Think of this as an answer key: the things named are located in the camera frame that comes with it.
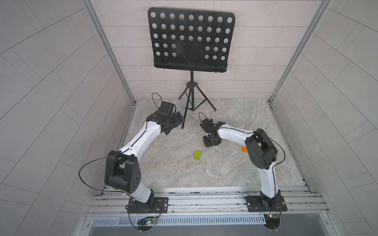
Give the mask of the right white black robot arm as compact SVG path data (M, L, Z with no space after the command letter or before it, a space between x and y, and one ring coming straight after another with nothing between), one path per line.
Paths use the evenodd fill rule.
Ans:
M263 129L242 130L224 122L215 124L212 119L203 120L200 127L206 133L203 141L207 148L219 145L222 140L233 141L246 147L251 162L259 170L261 194L270 199L275 198L279 191L274 174L278 150Z

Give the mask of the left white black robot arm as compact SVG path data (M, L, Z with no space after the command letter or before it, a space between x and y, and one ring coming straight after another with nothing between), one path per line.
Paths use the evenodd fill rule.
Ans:
M141 183L139 161L153 140L161 133L168 135L185 121L173 103L163 101L158 110L146 118L142 129L119 151L106 158L104 184L126 192L136 201L146 204L153 199L153 191Z

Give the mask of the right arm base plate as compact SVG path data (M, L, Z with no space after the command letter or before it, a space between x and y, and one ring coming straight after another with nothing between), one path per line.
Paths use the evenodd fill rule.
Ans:
M285 212L287 205L283 196L270 199L262 196L245 196L248 212Z

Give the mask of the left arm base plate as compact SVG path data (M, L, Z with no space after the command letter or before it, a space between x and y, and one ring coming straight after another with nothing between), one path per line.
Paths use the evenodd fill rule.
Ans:
M126 206L128 213L136 214L160 214L167 213L167 207L169 198L167 197L155 197L154 200L149 200L146 203L129 200L129 204Z

